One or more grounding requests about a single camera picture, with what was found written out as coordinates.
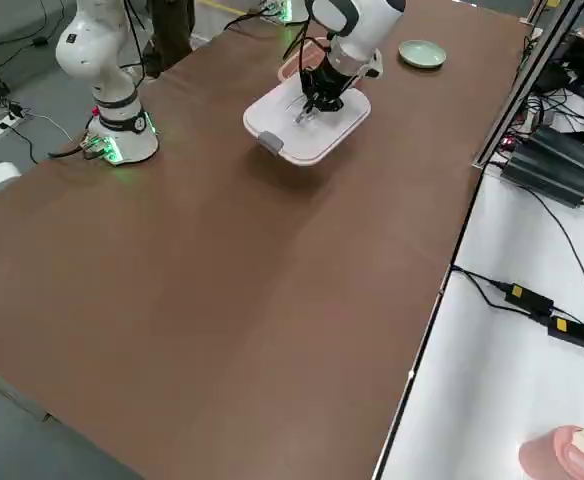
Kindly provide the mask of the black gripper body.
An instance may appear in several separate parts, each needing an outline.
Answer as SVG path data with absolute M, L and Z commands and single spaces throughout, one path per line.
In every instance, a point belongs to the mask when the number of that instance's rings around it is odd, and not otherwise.
M 321 63 L 314 69 L 303 69 L 300 80 L 307 104 L 342 104 L 341 95 L 355 76 L 343 75 L 330 63 Z

